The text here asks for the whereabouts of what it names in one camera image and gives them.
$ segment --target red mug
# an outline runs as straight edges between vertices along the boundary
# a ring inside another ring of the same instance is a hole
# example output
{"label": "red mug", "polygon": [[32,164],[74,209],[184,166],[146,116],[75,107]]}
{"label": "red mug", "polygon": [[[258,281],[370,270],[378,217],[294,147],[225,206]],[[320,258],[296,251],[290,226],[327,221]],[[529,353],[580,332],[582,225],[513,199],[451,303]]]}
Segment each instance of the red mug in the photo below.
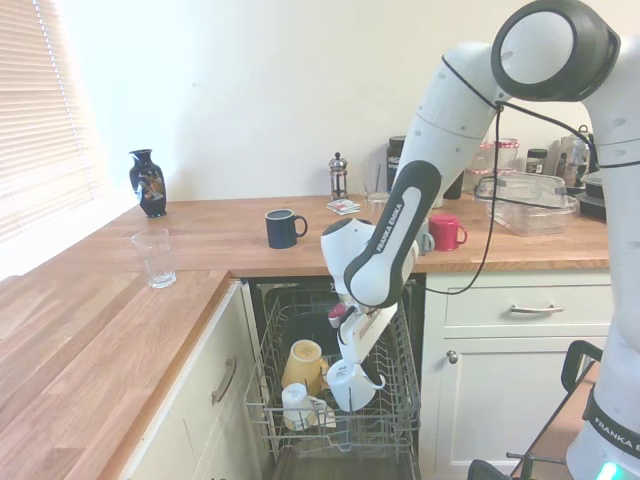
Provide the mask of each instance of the red mug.
{"label": "red mug", "polygon": [[[458,230],[464,233],[464,239],[458,240]],[[429,219],[429,233],[433,236],[435,250],[448,252],[455,250],[469,238],[467,229],[460,225],[458,217],[442,213]]]}

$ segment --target green light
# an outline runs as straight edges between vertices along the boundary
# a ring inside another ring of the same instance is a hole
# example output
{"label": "green light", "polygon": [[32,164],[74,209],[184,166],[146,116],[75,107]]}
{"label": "green light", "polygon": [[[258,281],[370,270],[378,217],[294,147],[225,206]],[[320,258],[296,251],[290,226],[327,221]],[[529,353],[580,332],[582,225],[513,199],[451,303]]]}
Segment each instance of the green light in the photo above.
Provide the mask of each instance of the green light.
{"label": "green light", "polygon": [[607,462],[602,466],[596,480],[615,480],[617,473],[618,466],[613,462]]}

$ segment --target wooden countertop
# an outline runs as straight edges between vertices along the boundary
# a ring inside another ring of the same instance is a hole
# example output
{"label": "wooden countertop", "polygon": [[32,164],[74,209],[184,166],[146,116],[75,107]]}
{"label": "wooden countertop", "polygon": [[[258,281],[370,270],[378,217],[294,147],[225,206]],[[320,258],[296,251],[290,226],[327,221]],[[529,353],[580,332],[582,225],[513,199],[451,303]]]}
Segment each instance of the wooden countertop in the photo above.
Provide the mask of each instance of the wooden countertop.
{"label": "wooden countertop", "polygon": [[[136,207],[24,277],[0,283],[0,478],[114,478],[191,352],[231,277],[327,275],[322,231],[341,217],[325,197],[176,202],[147,219]],[[291,208],[308,234],[267,246],[266,212]],[[416,272],[469,272],[488,229],[482,205],[445,201],[469,230],[454,252]],[[367,212],[353,215],[367,218]],[[149,288],[131,236],[168,228],[178,281]],[[563,235],[518,237],[496,226],[487,270],[608,266],[602,223],[572,219]]]}
{"label": "wooden countertop", "polygon": [[[293,197],[204,202],[174,202],[168,215],[147,219],[135,207],[67,251],[41,270],[80,272],[137,271],[140,264],[131,236],[151,227],[170,231],[180,270],[229,270],[233,277],[328,275],[320,236],[342,217],[328,210],[326,197]],[[309,222],[298,245],[274,250],[267,245],[265,214],[290,208]],[[414,272],[472,272],[484,252],[488,217],[484,205],[468,197],[445,200],[436,213],[454,213],[469,230],[469,240],[453,252],[420,257]],[[350,217],[368,218],[366,208]],[[519,237],[496,225],[486,270],[553,270],[607,268],[606,225],[575,215],[566,233]]]}
{"label": "wooden countertop", "polygon": [[179,272],[162,290],[136,272],[3,282],[0,478],[114,478],[110,460],[133,451],[228,279]]}

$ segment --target dark blue mug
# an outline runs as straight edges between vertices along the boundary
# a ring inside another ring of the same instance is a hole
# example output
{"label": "dark blue mug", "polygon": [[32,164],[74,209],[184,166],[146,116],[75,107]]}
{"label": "dark blue mug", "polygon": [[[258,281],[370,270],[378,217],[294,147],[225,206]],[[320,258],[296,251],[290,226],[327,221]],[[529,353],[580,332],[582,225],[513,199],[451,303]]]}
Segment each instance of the dark blue mug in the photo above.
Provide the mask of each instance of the dark blue mug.
{"label": "dark blue mug", "polygon": [[[291,210],[272,210],[267,213],[267,239],[271,248],[289,248],[298,242],[298,237],[304,237],[309,229],[307,219],[294,215]],[[296,232],[296,220],[304,222],[304,231]]]}

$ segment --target dishwasher rack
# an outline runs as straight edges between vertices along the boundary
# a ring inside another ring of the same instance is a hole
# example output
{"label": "dishwasher rack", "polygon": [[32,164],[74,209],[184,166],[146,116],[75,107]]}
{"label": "dishwasher rack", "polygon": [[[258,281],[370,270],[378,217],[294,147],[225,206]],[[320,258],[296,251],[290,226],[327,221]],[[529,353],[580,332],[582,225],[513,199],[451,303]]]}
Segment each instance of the dishwasher rack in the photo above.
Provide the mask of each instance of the dishwasher rack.
{"label": "dishwasher rack", "polygon": [[[385,377],[384,389],[356,412],[339,410],[330,390],[318,398],[327,407],[318,407],[320,422],[302,431],[284,425],[281,378],[289,356],[284,332],[287,322],[308,313],[322,314],[324,321],[338,302],[327,290],[296,290],[279,287],[269,292],[271,308],[266,312],[266,328],[256,365],[245,396],[251,423],[259,428],[265,447],[277,458],[287,447],[299,453],[333,450],[359,456],[390,456],[411,453],[413,432],[419,428],[420,393],[411,350],[409,329],[402,302],[389,326],[371,351],[370,358]],[[325,356],[331,365],[340,355]],[[335,421],[329,413],[333,411]]]}

